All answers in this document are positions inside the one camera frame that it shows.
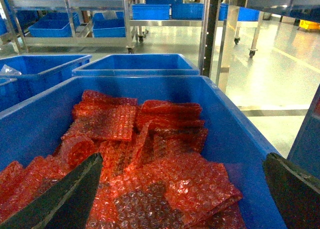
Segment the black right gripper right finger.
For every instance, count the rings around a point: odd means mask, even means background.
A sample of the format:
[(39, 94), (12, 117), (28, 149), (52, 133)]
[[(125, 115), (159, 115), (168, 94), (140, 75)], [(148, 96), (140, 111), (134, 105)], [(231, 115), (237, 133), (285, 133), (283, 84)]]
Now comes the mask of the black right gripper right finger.
[(262, 162), (273, 201), (288, 229), (320, 227), (320, 180), (277, 153)]

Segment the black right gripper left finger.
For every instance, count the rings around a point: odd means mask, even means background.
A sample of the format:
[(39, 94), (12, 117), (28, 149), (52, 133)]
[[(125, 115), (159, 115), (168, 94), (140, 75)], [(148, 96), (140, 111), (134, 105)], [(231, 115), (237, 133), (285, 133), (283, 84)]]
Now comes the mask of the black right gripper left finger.
[(103, 158), (94, 153), (40, 197), (0, 224), (2, 229), (84, 229), (98, 190)]

